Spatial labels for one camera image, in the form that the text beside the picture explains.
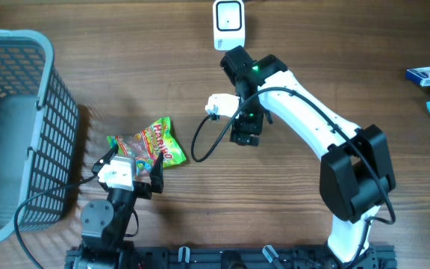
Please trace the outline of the Haribo gummy candy bag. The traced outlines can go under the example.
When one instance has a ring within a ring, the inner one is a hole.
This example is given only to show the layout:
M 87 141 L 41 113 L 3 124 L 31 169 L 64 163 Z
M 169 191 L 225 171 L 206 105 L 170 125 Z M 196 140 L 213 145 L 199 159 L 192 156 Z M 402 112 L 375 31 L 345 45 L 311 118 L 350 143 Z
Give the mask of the Haribo gummy candy bag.
M 117 145 L 118 153 L 135 158 L 136 177 L 147 176 L 155 165 L 160 153 L 163 154 L 163 167 L 171 167 L 186 161 L 178 141 L 171 133 L 169 117 L 161 117 L 141 132 L 133 135 L 110 135 L 110 147 Z

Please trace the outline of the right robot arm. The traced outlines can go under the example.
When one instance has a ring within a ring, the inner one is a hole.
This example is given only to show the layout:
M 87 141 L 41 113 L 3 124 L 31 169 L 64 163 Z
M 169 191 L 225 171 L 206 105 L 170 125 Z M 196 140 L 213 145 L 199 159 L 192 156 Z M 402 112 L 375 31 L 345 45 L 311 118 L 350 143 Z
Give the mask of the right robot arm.
M 269 113 L 289 125 L 320 160 L 320 196 L 333 214 L 329 255 L 344 268 L 358 267 L 369 249 L 372 223 L 396 221 L 388 197 L 396 180 L 385 133 L 375 125 L 363 129 L 330 110 L 274 55 L 256 61 L 237 46 L 220 66 L 235 87 L 217 108 L 218 115 L 230 118 L 230 140 L 258 145 Z M 382 205 L 387 220 L 377 215 Z

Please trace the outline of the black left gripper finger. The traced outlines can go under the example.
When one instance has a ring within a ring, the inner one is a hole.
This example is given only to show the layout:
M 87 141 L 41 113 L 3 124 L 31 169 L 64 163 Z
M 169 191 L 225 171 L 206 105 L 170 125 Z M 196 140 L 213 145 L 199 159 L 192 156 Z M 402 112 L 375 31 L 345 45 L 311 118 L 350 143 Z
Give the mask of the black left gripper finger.
M 119 146 L 117 144 L 112 146 L 105 155 L 103 155 L 97 162 L 94 163 L 92 167 L 92 173 L 98 174 L 103 166 L 110 163 L 110 160 L 118 153 L 118 151 Z
M 163 153 L 160 152 L 149 174 L 153 193 L 163 193 Z

